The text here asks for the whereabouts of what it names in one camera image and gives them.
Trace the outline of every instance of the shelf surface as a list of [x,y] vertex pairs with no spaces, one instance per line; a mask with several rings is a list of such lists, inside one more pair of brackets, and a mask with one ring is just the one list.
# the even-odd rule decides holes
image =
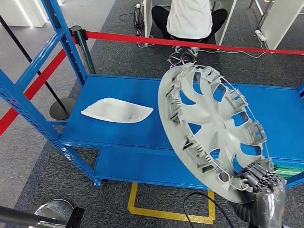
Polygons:
[[[87,147],[112,144],[171,150],[158,114],[159,82],[160,79],[156,78],[89,76],[60,141]],[[235,86],[246,97],[255,117],[264,127],[270,157],[304,165],[304,103],[297,90],[261,85]],[[80,113],[106,97],[152,107],[154,111],[145,120],[132,124],[101,121]]]
[[97,159],[94,177],[117,181],[207,189],[177,156],[140,153],[140,148],[103,146]]

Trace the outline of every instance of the black stand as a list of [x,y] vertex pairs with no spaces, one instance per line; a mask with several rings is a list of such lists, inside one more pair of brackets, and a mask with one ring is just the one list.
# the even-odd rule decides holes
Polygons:
[[[8,27],[8,25],[0,15],[0,22],[3,27],[13,39],[17,46],[29,61],[32,62],[32,58],[23,48],[23,46]],[[65,120],[69,117],[74,104],[75,99],[72,98],[63,98],[60,99],[48,82],[45,82],[45,85],[57,100],[50,109],[50,115],[55,120]]]

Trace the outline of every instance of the white shirt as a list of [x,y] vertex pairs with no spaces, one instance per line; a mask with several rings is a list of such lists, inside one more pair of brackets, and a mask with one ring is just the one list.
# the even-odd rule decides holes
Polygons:
[[167,22],[168,33],[186,39],[205,38],[211,28],[209,0],[172,0]]

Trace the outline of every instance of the red barrier tape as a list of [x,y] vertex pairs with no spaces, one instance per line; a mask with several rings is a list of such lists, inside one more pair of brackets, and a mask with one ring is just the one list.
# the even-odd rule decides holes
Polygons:
[[[24,95],[29,100],[34,97],[46,80],[54,73],[64,58],[66,53],[61,49],[57,56],[50,62],[41,75],[31,84]],[[17,111],[13,108],[8,110],[2,119],[0,119],[0,136],[2,135],[11,122],[13,122],[18,115]]]
[[159,45],[170,45],[176,46],[180,45],[183,47],[198,47],[204,49],[220,49],[226,51],[245,51],[245,52],[266,52],[266,53],[276,53],[276,54],[293,54],[293,55],[304,55],[304,50],[271,50],[262,49],[255,47],[231,47],[225,45],[215,45],[215,44],[202,44],[195,42],[186,42],[170,39],[158,39],[158,38],[146,38],[137,37],[123,34],[106,33],[106,32],[91,32],[87,31],[88,38],[91,39],[103,39],[112,40],[118,42],[129,42],[129,43],[149,43],[149,44],[159,44]]

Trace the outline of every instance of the stanchion base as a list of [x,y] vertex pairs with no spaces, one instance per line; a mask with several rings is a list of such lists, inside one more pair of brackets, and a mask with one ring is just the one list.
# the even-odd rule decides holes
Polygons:
[[69,117],[74,104],[75,99],[70,97],[62,98],[60,101],[66,107],[66,112],[63,110],[58,102],[52,104],[50,108],[50,115],[55,120],[65,120]]
[[74,208],[64,199],[54,199],[47,202],[35,212],[35,215],[57,219],[67,224]]

